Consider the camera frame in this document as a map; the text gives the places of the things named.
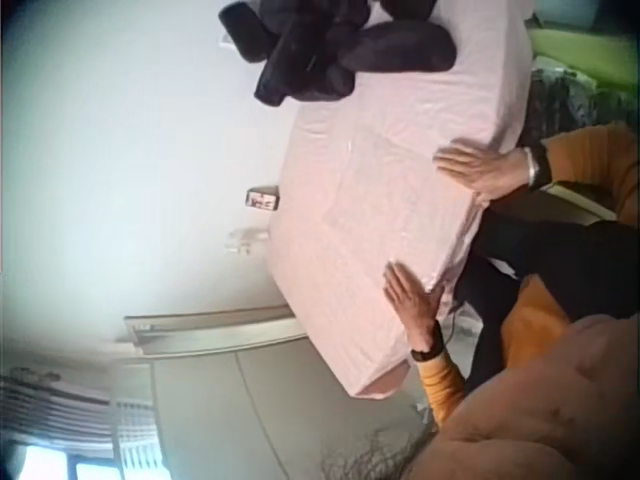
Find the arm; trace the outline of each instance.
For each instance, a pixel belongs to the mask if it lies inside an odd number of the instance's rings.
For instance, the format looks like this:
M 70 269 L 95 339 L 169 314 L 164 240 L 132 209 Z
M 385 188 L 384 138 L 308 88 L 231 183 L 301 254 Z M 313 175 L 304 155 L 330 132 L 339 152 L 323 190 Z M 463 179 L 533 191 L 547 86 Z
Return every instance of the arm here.
M 440 427 L 464 399 L 464 377 L 446 348 L 433 360 L 417 365 L 429 406 Z
M 625 127 L 583 128 L 532 145 L 531 152 L 538 166 L 533 179 L 522 148 L 502 154 L 455 142 L 438 150 L 434 163 L 484 200 L 497 200 L 531 183 L 534 188 L 559 181 L 598 186 L 613 197 L 620 222 L 638 224 L 638 145 Z
M 589 127 L 543 142 L 536 184 L 569 181 L 606 189 L 622 223 L 638 224 L 638 144 L 622 126 Z
M 420 281 L 401 264 L 385 271 L 384 293 L 407 332 L 411 356 L 438 426 L 464 397 L 464 378 L 449 357 L 440 324 L 435 319 L 444 288 L 425 292 Z

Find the window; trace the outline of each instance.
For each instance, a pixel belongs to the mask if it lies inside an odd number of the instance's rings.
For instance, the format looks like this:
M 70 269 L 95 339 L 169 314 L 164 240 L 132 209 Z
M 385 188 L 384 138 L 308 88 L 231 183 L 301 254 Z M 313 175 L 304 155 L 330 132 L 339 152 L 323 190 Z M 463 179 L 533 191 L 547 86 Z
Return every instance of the window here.
M 67 455 L 58 450 L 28 447 L 24 467 L 17 480 L 121 480 L 113 460 Z M 127 480 L 171 480 L 169 471 L 139 470 Z

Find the small box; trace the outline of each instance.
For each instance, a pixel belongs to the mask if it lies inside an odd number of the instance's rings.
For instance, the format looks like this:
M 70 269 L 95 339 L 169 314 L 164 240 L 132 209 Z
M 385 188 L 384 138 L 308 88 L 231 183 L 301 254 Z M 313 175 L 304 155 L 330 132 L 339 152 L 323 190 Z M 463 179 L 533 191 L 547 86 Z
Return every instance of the small box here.
M 250 188 L 245 205 L 260 210 L 275 211 L 280 203 L 280 195 L 276 187 Z

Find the orange sweater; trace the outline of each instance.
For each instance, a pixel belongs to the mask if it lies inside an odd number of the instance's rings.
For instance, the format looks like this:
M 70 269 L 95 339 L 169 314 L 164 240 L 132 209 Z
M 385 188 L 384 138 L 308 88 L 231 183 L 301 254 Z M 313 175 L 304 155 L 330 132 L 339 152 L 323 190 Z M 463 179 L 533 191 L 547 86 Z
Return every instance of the orange sweater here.
M 618 221 L 638 226 L 638 150 L 624 127 L 590 127 L 545 142 L 554 182 L 605 188 Z M 524 279 L 518 300 L 502 325 L 507 368 L 519 367 L 547 352 L 563 335 L 569 319 L 537 275 Z M 464 398 L 464 378 L 449 354 L 419 364 L 420 378 L 438 425 Z

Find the hand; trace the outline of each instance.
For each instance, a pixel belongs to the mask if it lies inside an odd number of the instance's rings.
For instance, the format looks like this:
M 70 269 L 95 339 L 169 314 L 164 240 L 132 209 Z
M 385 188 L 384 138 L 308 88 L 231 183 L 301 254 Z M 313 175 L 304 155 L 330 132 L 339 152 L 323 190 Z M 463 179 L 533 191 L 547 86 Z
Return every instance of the hand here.
M 455 142 L 438 150 L 434 163 L 439 171 L 480 194 L 480 201 L 508 195 L 529 183 L 529 164 L 524 150 L 500 154 Z
M 411 349 L 428 352 L 434 344 L 436 313 L 444 286 L 425 292 L 420 281 L 400 263 L 387 265 L 384 278 L 384 294 L 404 325 Z

